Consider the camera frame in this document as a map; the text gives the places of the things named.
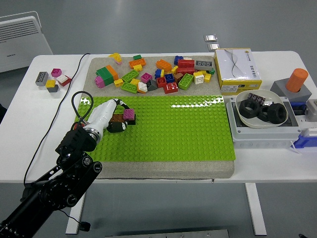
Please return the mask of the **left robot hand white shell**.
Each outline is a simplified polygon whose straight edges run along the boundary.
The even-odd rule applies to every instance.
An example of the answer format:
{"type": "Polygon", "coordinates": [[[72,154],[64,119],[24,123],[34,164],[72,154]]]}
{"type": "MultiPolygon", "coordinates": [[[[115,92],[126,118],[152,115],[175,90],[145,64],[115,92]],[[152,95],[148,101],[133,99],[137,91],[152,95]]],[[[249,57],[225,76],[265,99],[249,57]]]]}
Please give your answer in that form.
{"type": "Polygon", "coordinates": [[[110,122],[117,106],[130,109],[121,99],[110,99],[93,109],[84,129],[96,131],[98,135],[103,135],[104,129],[110,133],[123,132],[127,122],[110,122]]]}

